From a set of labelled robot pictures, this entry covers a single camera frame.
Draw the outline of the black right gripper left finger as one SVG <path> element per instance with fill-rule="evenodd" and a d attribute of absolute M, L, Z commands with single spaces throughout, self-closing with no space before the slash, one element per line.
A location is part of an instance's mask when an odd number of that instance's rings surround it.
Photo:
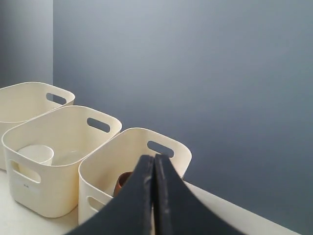
<path fill-rule="evenodd" d="M 154 157 L 142 155 L 116 197 L 69 235 L 149 235 Z"/>

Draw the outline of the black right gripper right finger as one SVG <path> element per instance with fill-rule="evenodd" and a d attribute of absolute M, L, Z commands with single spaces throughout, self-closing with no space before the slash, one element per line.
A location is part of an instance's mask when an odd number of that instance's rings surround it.
<path fill-rule="evenodd" d="M 156 235 L 242 235 L 186 186 L 166 155 L 157 154 L 153 186 Z"/>

